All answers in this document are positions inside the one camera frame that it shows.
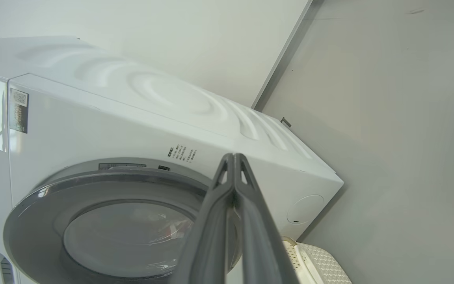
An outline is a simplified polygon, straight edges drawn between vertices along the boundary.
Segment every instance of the sticker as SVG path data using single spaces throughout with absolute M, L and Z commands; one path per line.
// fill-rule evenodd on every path
M 184 161 L 185 163 L 192 163 L 196 153 L 196 149 L 189 149 L 187 146 L 177 144 L 169 149 L 167 156 L 172 159 Z
M 28 93 L 10 89 L 8 105 L 10 129 L 27 133 L 28 100 Z

